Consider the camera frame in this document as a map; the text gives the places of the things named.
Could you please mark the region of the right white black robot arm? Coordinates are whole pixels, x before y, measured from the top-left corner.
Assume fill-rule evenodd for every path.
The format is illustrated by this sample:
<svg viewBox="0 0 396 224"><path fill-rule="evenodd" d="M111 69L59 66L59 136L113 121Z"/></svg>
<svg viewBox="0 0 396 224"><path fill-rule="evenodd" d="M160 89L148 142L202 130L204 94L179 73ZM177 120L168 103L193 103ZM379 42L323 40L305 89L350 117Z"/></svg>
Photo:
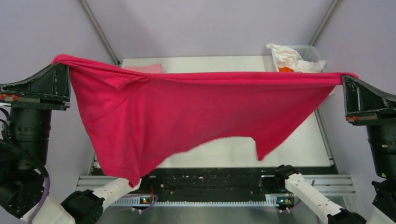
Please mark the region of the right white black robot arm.
<svg viewBox="0 0 396 224"><path fill-rule="evenodd" d="M396 97L352 76L342 78L346 120L364 126L375 172L373 214L363 218L352 198L354 187L345 175L303 175L282 165L259 180L261 191L282 212L296 208L297 198L324 224L393 224L396 221Z"/></svg>

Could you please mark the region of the magenta t shirt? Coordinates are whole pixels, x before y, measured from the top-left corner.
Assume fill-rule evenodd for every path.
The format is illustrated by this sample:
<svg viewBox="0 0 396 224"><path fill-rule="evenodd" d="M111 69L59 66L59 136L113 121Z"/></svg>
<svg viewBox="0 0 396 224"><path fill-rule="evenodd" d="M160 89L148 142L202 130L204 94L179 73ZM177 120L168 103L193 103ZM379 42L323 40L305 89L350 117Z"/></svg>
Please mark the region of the magenta t shirt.
<svg viewBox="0 0 396 224"><path fill-rule="evenodd" d="M282 144L342 84L343 72L142 73L60 54L105 175L136 185L165 159L250 137L257 159Z"/></svg>

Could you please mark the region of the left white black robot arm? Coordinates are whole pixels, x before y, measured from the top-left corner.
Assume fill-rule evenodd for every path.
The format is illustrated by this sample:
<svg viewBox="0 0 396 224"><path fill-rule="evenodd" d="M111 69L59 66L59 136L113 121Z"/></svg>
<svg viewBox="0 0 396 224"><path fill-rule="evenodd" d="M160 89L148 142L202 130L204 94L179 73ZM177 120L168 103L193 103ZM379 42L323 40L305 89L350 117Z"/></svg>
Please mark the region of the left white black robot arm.
<svg viewBox="0 0 396 224"><path fill-rule="evenodd" d="M63 202L50 195L47 162L51 115L70 106L69 67L55 63L18 82L0 86L0 204L29 224L94 224L111 204L149 189L148 178L115 179Z"/></svg>

